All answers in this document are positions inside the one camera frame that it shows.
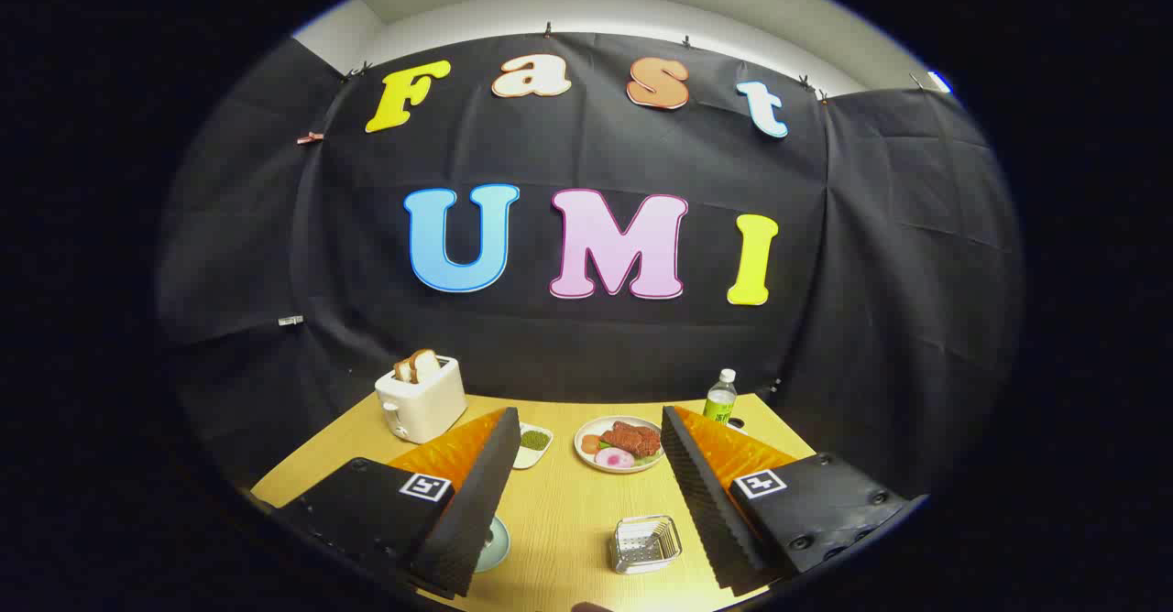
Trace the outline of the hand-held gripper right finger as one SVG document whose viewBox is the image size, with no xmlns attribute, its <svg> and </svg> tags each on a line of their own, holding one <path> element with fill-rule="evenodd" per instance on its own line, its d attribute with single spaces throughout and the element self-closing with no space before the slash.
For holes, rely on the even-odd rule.
<svg viewBox="0 0 1173 612">
<path fill-rule="evenodd" d="M 718 585 L 734 596 L 838 569 L 925 504 L 838 454 L 808 457 L 663 407 L 662 446 Z"/>
</svg>

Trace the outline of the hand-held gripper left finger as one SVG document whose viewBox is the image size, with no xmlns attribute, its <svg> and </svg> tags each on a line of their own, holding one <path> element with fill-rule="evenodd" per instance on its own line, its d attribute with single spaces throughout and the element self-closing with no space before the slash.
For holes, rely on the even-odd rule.
<svg viewBox="0 0 1173 612">
<path fill-rule="evenodd" d="M 468 594 L 520 448 L 506 407 L 389 463 L 355 457 L 276 506 L 276 521 L 388 589 Z"/>
</svg>

